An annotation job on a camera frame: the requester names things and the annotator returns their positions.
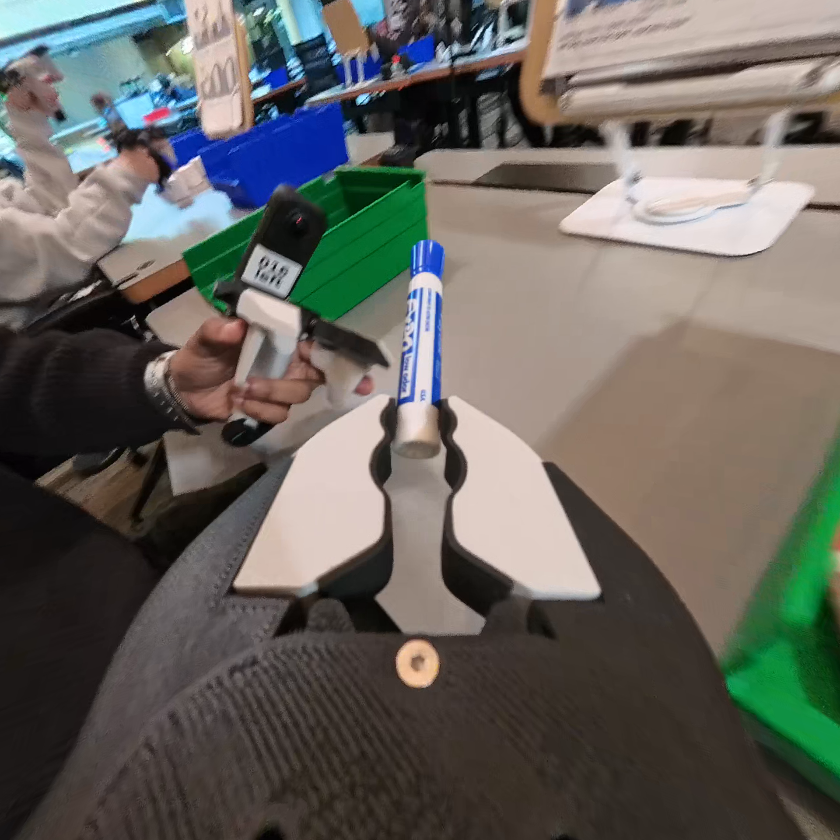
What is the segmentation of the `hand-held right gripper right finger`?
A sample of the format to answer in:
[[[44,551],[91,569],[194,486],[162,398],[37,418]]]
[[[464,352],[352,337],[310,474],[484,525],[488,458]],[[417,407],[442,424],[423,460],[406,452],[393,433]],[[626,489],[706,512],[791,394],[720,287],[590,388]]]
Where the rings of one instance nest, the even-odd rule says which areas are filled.
[[[443,405],[443,577],[460,601],[596,601],[602,588],[550,479],[519,436],[458,396]]]

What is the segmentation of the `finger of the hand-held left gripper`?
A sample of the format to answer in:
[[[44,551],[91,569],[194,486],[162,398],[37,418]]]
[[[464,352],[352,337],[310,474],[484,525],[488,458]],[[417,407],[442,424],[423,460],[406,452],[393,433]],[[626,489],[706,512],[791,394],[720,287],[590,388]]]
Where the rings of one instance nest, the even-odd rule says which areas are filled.
[[[323,319],[308,321],[308,339],[313,348],[338,355],[361,367],[390,368],[392,357],[381,342]]]

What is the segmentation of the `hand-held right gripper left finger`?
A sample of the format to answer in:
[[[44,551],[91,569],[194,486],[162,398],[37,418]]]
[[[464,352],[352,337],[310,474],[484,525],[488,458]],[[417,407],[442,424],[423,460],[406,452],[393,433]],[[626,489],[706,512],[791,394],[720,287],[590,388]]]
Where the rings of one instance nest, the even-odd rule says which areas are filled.
[[[393,571],[395,405],[372,397],[295,454],[233,581],[238,595],[373,598]]]

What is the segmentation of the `blue dry erase marker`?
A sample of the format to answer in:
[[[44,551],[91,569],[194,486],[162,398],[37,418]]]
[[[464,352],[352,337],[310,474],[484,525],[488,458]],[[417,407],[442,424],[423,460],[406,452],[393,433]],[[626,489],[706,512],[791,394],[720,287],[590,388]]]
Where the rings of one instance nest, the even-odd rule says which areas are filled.
[[[445,250],[425,239],[411,254],[402,355],[396,389],[393,449],[408,459],[430,459],[441,447],[438,428],[442,380]]]

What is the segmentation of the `green plastic bin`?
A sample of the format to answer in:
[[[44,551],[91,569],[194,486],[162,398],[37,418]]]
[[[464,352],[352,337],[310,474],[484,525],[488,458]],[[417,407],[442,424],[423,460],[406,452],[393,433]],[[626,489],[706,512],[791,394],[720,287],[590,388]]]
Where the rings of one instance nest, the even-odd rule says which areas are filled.
[[[751,737],[839,799],[839,440],[721,657]]]
[[[319,205],[328,229],[290,300],[334,321],[407,270],[425,240],[425,173],[396,167],[344,167],[299,192]]]

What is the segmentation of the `person's left forearm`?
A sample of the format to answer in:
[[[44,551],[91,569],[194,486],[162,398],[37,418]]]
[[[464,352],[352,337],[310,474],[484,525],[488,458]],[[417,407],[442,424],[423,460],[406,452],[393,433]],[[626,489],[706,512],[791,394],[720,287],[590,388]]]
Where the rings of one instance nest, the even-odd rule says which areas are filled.
[[[118,332],[1,331],[3,455],[47,458],[145,445],[189,430],[147,369],[171,348]]]

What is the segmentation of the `grey desk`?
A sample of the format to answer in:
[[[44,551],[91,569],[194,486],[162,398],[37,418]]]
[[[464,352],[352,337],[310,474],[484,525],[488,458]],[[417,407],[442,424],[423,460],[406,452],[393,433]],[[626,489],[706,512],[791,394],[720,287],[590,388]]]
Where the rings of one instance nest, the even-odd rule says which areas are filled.
[[[787,150],[813,205],[729,259],[573,238],[584,196],[487,184],[584,150],[438,151],[428,218],[448,252],[444,388],[554,462],[656,562],[728,665],[838,442],[838,147]]]

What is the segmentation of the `person's left hand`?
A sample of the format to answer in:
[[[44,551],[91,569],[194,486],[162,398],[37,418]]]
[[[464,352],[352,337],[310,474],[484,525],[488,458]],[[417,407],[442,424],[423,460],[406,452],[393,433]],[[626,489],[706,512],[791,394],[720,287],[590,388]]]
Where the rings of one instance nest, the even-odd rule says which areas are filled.
[[[225,422],[242,413],[259,423],[283,423],[293,406],[305,403],[325,383],[310,360],[313,344],[300,342],[279,379],[253,376],[235,383],[248,324],[214,317],[170,358],[171,388],[188,414],[202,422]]]

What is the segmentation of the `blue plastic bin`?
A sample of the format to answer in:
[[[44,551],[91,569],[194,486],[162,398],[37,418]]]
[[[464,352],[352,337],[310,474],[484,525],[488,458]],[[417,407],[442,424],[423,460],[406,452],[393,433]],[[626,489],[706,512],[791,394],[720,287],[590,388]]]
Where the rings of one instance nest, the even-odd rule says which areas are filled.
[[[200,155],[200,151],[215,143],[199,128],[189,129],[172,135],[170,145],[175,155],[176,168],[186,165]]]
[[[300,187],[349,161],[337,103],[284,114],[197,155],[212,188],[243,210],[264,206],[278,186]]]

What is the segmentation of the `small white box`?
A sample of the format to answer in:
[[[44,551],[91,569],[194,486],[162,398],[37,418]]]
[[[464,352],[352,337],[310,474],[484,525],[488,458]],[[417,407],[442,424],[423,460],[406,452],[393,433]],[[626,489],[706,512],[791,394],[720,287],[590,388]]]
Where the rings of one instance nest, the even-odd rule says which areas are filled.
[[[192,205],[199,195],[211,190],[203,161],[197,156],[173,171],[162,195],[169,203],[186,208]]]

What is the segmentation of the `black office chair base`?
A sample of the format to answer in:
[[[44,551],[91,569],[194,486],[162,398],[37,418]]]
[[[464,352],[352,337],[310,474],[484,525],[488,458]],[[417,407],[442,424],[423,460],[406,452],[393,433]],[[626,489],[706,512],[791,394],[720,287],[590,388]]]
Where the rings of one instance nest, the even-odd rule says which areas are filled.
[[[73,471],[83,478],[102,473],[125,456],[133,466],[142,467],[148,463],[148,456],[137,448],[114,448],[107,452],[80,454],[71,460]]]

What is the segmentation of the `person's black sweater torso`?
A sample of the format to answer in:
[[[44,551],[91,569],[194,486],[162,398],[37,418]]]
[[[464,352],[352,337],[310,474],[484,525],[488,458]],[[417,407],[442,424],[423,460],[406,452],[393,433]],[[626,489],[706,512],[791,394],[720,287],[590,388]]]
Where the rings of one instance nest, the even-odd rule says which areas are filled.
[[[2,468],[2,838],[52,785],[160,578],[122,534]]]

